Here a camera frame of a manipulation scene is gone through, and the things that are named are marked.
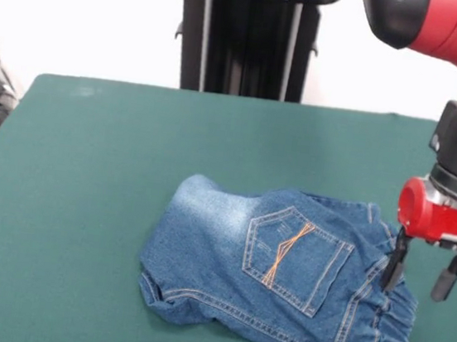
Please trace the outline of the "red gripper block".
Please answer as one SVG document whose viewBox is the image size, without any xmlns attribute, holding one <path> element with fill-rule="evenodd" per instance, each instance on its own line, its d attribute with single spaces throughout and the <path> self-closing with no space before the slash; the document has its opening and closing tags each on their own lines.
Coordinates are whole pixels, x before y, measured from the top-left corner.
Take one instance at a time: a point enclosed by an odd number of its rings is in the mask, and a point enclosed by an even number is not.
<svg viewBox="0 0 457 342">
<path fill-rule="evenodd" d="M 384 291 L 391 291 L 401 278 L 412 237 L 428 243 L 457 246 L 457 200 L 442 194 L 430 179 L 418 176 L 408 179 L 400 192 L 397 207 L 402 227 L 382 273 L 380 287 Z M 431 300 L 446 301 L 456 282 L 457 255 L 442 269 L 431 289 Z"/>
</svg>

